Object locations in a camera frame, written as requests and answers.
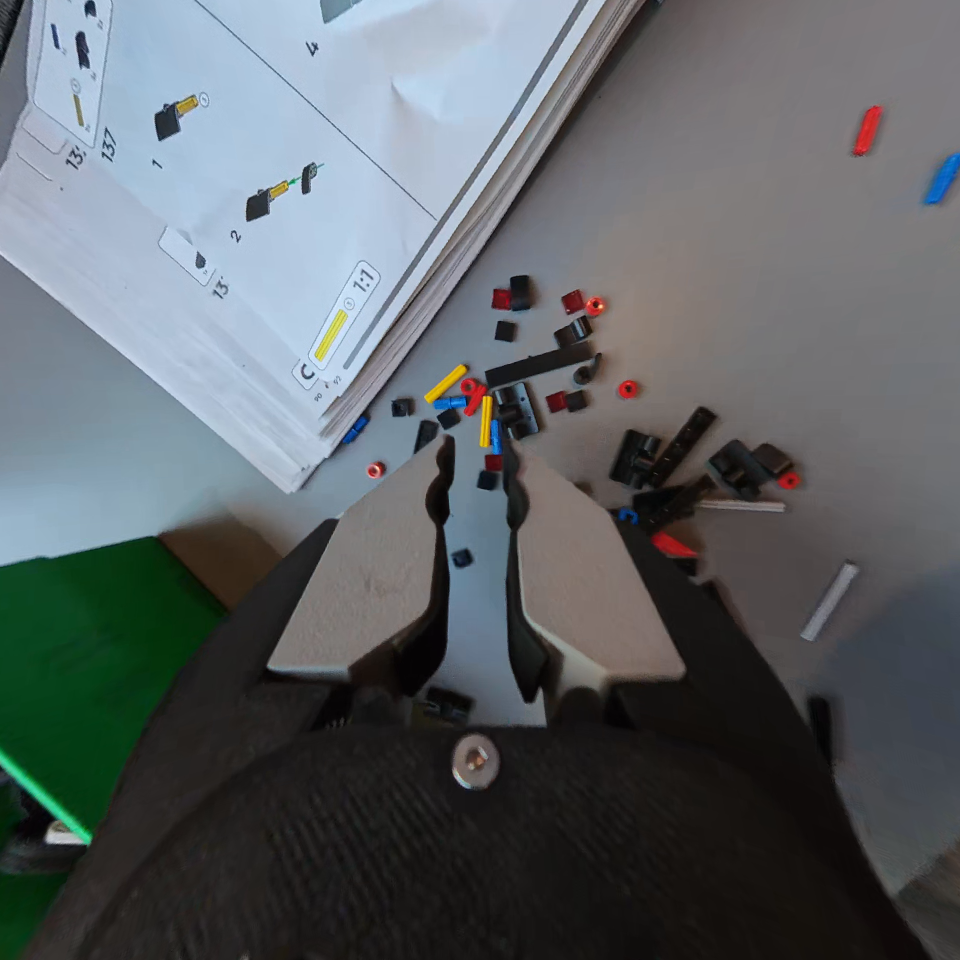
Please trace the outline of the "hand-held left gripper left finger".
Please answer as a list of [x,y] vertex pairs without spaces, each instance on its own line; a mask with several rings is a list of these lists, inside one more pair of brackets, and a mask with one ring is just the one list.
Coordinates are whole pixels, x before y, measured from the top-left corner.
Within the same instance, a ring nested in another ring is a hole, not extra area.
[[267,661],[270,675],[420,691],[448,647],[454,468],[454,439],[440,436],[337,519]]

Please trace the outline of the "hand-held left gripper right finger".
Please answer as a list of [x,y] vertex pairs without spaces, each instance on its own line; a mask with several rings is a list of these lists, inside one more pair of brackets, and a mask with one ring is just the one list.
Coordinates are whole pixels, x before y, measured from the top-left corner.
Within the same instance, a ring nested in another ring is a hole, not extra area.
[[606,510],[539,456],[503,448],[510,668],[521,698],[557,706],[687,667]]

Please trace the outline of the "pile of small toy bricks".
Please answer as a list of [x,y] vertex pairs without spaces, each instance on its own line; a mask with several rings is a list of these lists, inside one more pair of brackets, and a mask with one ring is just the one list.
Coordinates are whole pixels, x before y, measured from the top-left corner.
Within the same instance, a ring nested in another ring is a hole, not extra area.
[[[557,348],[546,353],[510,361],[484,374],[458,366],[449,377],[458,393],[447,396],[451,387],[446,384],[438,387],[442,410],[421,428],[417,449],[423,449],[441,436],[450,436],[443,432],[442,424],[450,425],[457,409],[466,407],[464,392],[471,390],[476,381],[486,385],[493,400],[490,447],[501,445],[504,449],[507,441],[522,446],[522,438],[537,431],[534,414],[525,401],[519,400],[526,382],[558,369],[578,368],[594,354],[590,325],[583,318],[575,317],[572,327],[558,335]],[[502,483],[505,492],[503,464],[498,471],[487,467],[481,472],[480,489],[491,489],[498,483]],[[671,548],[664,554],[649,539],[649,536],[659,537],[665,525],[673,522],[677,514],[691,510],[712,486],[709,477],[702,477],[696,484],[677,490],[669,501],[660,503],[657,510],[648,514],[637,517],[628,512],[627,518],[620,520],[611,517],[678,648],[686,667],[684,678],[671,682],[620,683],[604,699],[582,688],[563,697],[582,694],[589,701],[597,701],[600,712],[610,710],[622,714],[624,724],[640,723],[642,716],[658,717],[664,724],[674,724],[677,728],[704,723],[711,730],[743,729],[751,737],[759,737],[772,735],[774,721],[783,721],[792,733],[801,730],[805,737],[808,729],[800,714],[758,651],[739,630],[722,598],[712,586],[704,590],[681,577],[675,564],[679,548]],[[353,698],[360,691],[389,702],[405,696],[379,686],[336,685],[348,690]]]

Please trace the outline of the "instruction booklet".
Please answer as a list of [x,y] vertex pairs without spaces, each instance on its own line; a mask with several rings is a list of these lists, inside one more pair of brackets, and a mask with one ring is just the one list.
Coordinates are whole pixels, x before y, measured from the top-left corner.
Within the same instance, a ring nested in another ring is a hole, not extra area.
[[285,493],[642,2],[30,2],[2,258]]

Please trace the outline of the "blue toy pin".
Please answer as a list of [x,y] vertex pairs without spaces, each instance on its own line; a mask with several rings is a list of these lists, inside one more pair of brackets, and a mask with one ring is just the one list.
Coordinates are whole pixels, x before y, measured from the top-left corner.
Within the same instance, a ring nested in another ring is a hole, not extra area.
[[948,197],[959,176],[959,166],[959,152],[952,153],[943,160],[923,196],[922,203],[925,206],[938,206]]

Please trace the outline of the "light grey toy beam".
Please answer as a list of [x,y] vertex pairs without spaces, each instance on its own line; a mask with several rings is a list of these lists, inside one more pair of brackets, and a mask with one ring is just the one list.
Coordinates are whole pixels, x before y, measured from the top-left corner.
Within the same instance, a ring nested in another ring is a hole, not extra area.
[[816,642],[819,639],[859,573],[860,566],[857,563],[849,559],[841,563],[799,631],[799,637],[804,642]]

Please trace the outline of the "green plastic bin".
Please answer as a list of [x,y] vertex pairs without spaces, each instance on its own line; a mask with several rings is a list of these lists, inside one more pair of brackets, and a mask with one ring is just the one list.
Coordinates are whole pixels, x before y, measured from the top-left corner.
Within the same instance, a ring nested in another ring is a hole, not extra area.
[[1,570],[2,842],[18,786],[81,840],[226,607],[158,538]]

